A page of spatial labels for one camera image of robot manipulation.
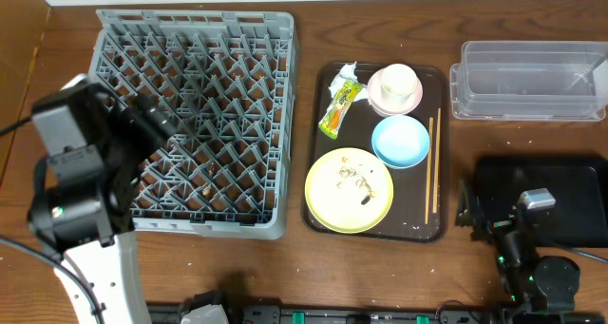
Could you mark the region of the white napkin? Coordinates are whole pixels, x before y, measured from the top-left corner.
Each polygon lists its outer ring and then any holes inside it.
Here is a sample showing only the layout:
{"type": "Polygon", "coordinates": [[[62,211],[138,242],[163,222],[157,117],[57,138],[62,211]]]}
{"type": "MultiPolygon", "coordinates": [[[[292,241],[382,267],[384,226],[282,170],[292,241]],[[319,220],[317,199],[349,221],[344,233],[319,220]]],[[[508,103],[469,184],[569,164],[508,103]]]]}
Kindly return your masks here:
{"type": "Polygon", "coordinates": [[[355,74],[356,68],[357,62],[353,62],[345,64],[339,69],[338,73],[333,77],[330,85],[328,86],[332,99],[337,95],[337,92],[345,85],[347,81],[355,82],[361,87],[353,100],[355,103],[368,99],[367,86],[358,81],[358,77],[355,74]]]}

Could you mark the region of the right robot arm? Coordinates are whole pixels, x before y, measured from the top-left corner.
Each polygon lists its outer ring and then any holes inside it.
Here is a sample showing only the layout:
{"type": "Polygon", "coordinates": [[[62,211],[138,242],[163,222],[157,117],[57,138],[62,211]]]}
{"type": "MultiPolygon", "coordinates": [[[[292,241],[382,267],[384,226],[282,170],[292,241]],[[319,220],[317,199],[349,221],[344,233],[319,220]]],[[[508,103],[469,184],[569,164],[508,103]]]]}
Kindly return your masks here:
{"type": "Polygon", "coordinates": [[[580,267],[572,259],[541,256],[537,251],[533,217],[548,213],[556,200],[545,189],[521,193],[506,219],[488,217],[473,188],[459,182],[460,198],[455,223],[472,229],[473,241],[495,248],[496,265],[512,307],[480,315],[481,323],[563,323],[575,309],[580,267]]]}

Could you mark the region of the green snack wrapper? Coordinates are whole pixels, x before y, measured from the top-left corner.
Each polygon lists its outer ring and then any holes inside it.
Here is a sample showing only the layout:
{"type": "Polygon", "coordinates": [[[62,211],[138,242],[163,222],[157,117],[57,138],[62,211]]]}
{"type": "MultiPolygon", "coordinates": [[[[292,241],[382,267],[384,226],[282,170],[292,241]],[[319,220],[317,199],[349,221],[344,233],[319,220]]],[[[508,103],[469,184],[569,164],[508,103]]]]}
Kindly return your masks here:
{"type": "Polygon", "coordinates": [[[329,138],[336,140],[348,109],[364,86],[353,79],[336,82],[330,87],[332,100],[319,121],[318,128],[329,138]]]}

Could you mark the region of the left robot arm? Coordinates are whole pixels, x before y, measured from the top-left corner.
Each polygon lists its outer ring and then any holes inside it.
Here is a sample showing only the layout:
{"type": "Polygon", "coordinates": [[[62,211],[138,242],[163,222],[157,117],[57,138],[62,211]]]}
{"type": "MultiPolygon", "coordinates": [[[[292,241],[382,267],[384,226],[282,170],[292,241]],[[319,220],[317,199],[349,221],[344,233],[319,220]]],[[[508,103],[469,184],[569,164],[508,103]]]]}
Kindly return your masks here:
{"type": "Polygon", "coordinates": [[[46,155],[28,227],[82,323],[148,323],[131,214],[142,163],[174,135],[153,101],[79,74],[31,107],[46,155]]]}

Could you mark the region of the pink plastic bowl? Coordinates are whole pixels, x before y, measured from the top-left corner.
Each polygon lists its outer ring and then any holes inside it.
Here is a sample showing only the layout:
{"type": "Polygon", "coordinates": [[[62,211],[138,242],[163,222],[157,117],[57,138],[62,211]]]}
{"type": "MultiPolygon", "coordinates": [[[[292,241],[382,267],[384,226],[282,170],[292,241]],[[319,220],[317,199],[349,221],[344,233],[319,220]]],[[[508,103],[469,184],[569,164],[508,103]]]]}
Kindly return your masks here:
{"type": "Polygon", "coordinates": [[[392,64],[373,73],[367,94],[374,111],[388,117],[410,113],[422,101],[423,87],[412,67],[392,64]]]}

